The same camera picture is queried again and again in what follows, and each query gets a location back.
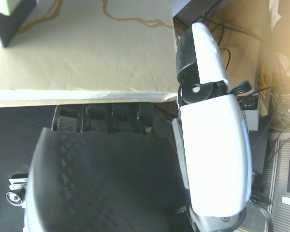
black floor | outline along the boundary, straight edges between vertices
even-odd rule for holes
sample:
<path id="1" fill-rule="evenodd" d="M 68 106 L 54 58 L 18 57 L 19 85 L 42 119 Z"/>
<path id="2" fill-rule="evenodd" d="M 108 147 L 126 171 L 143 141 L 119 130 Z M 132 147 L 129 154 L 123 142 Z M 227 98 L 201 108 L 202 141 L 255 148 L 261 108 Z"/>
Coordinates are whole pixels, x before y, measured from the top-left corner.
<path id="1" fill-rule="evenodd" d="M 0 232 L 22 232 L 24 209 L 5 199 L 8 178 L 27 173 L 43 127 L 50 127 L 54 106 L 0 109 Z"/>

green object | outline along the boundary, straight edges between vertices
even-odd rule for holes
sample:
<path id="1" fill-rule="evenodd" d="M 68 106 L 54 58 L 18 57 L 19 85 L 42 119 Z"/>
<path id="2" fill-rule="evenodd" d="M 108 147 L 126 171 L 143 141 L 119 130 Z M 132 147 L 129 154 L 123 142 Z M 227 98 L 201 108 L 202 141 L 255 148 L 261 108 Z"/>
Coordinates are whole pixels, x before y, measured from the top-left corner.
<path id="1" fill-rule="evenodd" d="M 22 0 L 0 0 L 0 13 L 9 16 Z"/>

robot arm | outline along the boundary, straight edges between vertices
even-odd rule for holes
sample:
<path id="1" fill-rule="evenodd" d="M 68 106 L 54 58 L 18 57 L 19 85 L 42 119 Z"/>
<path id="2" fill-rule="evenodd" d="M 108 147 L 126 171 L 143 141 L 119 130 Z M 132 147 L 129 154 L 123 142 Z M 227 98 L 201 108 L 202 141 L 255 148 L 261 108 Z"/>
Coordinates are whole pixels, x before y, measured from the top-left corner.
<path id="1" fill-rule="evenodd" d="M 200 232 L 233 230 L 250 197 L 251 154 L 219 48 L 205 25 L 195 23 L 184 33 L 176 68 L 181 122 L 173 126 L 190 191 L 189 217 Z"/>

brown squiggly line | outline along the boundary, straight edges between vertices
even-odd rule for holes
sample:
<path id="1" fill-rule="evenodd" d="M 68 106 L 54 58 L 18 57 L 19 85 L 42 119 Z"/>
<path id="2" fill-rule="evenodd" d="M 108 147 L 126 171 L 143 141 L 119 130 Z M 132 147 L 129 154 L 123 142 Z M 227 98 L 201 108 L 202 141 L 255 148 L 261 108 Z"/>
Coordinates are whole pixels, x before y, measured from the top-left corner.
<path id="1" fill-rule="evenodd" d="M 159 27 L 159 26 L 162 26 L 162 27 L 167 27 L 167 28 L 174 28 L 173 26 L 170 26 L 170 25 L 167 25 L 165 24 L 164 22 L 162 22 L 160 19 L 153 19 L 153 20 L 144 20 L 142 18 L 138 18 L 138 17 L 132 17 L 132 18 L 117 18 L 117 17 L 114 17 L 112 15 L 110 15 L 107 11 L 107 5 L 108 5 L 108 0 L 102 0 L 102 3 L 103 3 L 103 12 L 104 14 L 109 17 L 110 19 L 113 19 L 113 20 L 116 20 L 116 21 L 137 21 L 147 27 L 150 27 L 150 28 L 155 28 L 155 27 Z"/>
<path id="2" fill-rule="evenodd" d="M 54 0 L 54 3 L 48 9 L 48 11 L 46 12 L 46 14 L 44 15 L 43 18 L 34 20 L 34 21 L 28 23 L 27 25 L 23 26 L 21 29 L 18 30 L 17 35 L 19 35 L 21 33 L 24 33 L 24 32 L 26 32 L 28 30 L 30 30 L 31 28 L 33 28 L 34 26 L 36 26 L 36 25 L 38 25 L 40 23 L 47 22 L 47 21 L 51 21 L 51 20 L 57 18 L 58 15 L 60 14 L 60 10 L 61 10 L 62 4 L 63 4 L 63 0 Z M 55 7 L 55 9 L 54 9 L 53 13 L 49 17 L 47 17 L 47 15 L 49 14 L 49 12 L 54 7 Z"/>

brown stain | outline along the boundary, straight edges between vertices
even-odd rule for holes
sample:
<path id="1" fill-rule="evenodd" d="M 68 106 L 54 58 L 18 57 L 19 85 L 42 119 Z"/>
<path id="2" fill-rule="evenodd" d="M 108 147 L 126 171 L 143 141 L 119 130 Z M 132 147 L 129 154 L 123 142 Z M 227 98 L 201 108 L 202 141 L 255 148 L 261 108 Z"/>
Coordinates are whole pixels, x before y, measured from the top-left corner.
<path id="1" fill-rule="evenodd" d="M 47 10 L 47 12 L 45 13 L 45 15 L 43 16 L 43 18 L 40 19 L 36 19 L 30 23 L 28 23 L 27 25 L 23 26 L 22 28 L 20 28 L 17 32 L 17 35 L 22 34 L 28 30 L 30 30 L 31 28 L 33 28 L 34 26 L 40 24 L 40 23 L 44 23 L 44 22 L 48 22 L 51 21 L 55 18 L 57 18 L 60 14 L 60 10 L 62 7 L 64 0 L 54 0 L 53 4 L 51 5 L 51 7 Z M 138 18 L 138 17 L 132 17 L 132 18 L 117 18 L 114 17 L 112 15 L 110 15 L 107 11 L 107 5 L 108 5 L 108 0 L 102 0 L 103 3 L 103 12 L 104 14 L 109 17 L 110 19 L 116 20 L 116 21 L 137 21 L 141 24 L 143 24 L 144 26 L 150 27 L 150 28 L 155 28 L 155 27 L 167 27 L 167 28 L 171 28 L 173 29 L 174 27 L 171 25 L 167 25 L 164 22 L 162 22 L 162 20 L 160 19 L 153 19 L 153 20 L 144 20 L 142 18 Z M 53 13 L 50 16 L 47 16 L 52 10 L 54 9 Z"/>
<path id="2" fill-rule="evenodd" d="M 40 23 L 48 22 L 48 21 L 51 21 L 51 20 L 57 18 L 60 14 L 62 4 L 63 4 L 63 0 L 54 0 L 53 4 L 48 9 L 48 11 L 46 12 L 46 14 L 44 15 L 43 18 L 34 20 L 34 21 L 28 23 L 27 25 L 23 26 L 22 28 L 20 28 L 18 30 L 17 35 L 22 34 L 26 31 L 30 30 L 31 28 L 33 28 L 34 26 L 36 26 Z M 54 9 L 53 13 L 50 16 L 47 16 L 53 9 Z"/>
<path id="3" fill-rule="evenodd" d="M 150 28 L 155 28 L 155 27 L 167 27 L 167 28 L 174 28 L 171 25 L 167 25 L 164 22 L 162 22 L 160 19 L 153 19 L 153 20 L 144 20 L 142 18 L 138 17 L 132 17 L 132 18 L 117 18 L 112 15 L 110 15 L 107 11 L 107 5 L 108 5 L 108 0 L 101 0 L 103 3 L 103 12 L 104 14 L 109 17 L 110 19 L 116 20 L 116 21 L 137 21 L 147 27 Z"/>

